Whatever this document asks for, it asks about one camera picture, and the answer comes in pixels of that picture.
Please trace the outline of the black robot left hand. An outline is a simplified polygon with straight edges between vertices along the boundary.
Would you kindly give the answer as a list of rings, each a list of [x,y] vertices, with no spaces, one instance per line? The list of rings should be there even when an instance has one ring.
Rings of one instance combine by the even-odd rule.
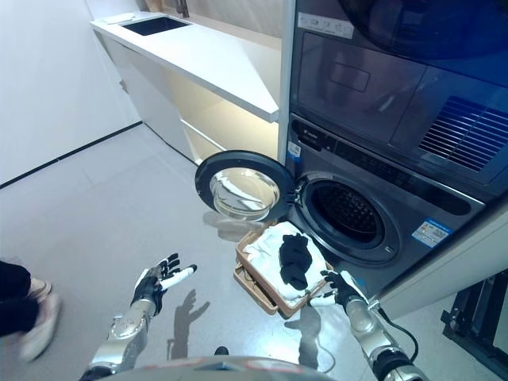
[[[162,310],[162,299],[167,290],[181,283],[197,270],[198,266],[196,264],[181,268],[178,253],[163,258],[154,267],[145,268],[142,271],[134,288],[130,305],[141,300],[149,301],[154,305],[152,315],[158,315]]]

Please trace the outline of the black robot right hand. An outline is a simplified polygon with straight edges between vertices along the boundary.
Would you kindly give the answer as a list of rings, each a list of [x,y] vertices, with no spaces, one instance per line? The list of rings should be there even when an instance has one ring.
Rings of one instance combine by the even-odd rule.
[[[355,287],[346,282],[341,273],[326,270],[321,271],[321,275],[331,287],[331,291],[311,298],[308,301],[310,306],[323,307],[337,304],[346,307],[352,300],[367,301]]]

